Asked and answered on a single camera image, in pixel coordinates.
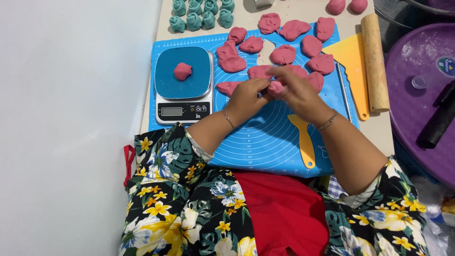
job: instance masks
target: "white wall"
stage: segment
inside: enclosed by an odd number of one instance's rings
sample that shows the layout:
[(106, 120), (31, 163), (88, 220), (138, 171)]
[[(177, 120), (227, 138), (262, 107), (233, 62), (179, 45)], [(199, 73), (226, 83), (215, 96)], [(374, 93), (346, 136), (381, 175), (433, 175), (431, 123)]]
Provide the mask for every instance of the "white wall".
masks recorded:
[(162, 0), (0, 1), (0, 256), (112, 256)]

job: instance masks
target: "blue checkered cloth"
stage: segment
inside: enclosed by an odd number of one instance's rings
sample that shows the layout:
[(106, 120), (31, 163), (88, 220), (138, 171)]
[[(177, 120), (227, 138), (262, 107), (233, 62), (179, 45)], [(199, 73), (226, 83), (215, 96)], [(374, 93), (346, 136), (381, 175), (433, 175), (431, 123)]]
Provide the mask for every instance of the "blue checkered cloth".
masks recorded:
[(329, 196), (333, 199), (340, 198), (341, 194), (348, 194), (341, 188), (337, 178), (335, 178), (335, 175), (330, 176), (329, 189), (327, 191)]

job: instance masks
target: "red strap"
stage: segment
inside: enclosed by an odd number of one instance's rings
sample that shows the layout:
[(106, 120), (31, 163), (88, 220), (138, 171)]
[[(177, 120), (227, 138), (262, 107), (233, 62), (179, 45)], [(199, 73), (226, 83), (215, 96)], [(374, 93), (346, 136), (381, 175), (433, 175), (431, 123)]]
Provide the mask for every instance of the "red strap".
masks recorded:
[(131, 164), (134, 160), (134, 148), (131, 145), (127, 145), (123, 147), (123, 152), (125, 153), (125, 163), (126, 163), (126, 177), (123, 185), (126, 187), (127, 182), (131, 179)]

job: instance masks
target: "yellow plastic scraper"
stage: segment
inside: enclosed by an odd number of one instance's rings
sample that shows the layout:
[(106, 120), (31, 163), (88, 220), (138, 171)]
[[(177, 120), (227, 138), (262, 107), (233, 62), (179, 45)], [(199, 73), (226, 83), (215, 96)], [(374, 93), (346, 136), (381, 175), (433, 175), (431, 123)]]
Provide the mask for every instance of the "yellow plastic scraper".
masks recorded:
[(288, 115), (288, 119), (298, 129), (298, 143), (300, 144), (300, 154), (302, 155), (303, 164), (308, 169), (314, 168), (316, 163), (314, 160), (313, 143), (311, 142), (310, 135), (307, 132), (307, 126), (309, 123), (300, 119), (296, 115)]
[(334, 59), (344, 66), (359, 119), (368, 120), (368, 89), (362, 33), (334, 43), (322, 49), (322, 52), (332, 54)]

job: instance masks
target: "wooden rolling pin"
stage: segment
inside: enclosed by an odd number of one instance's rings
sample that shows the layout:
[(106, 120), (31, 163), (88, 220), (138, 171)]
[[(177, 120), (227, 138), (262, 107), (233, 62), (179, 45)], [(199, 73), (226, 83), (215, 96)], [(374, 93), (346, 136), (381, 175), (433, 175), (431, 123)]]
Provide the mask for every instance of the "wooden rolling pin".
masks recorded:
[(364, 42), (370, 111), (372, 113), (387, 112), (390, 110), (389, 92), (385, 77), (378, 16), (375, 13), (366, 15), (361, 20), (360, 26)]

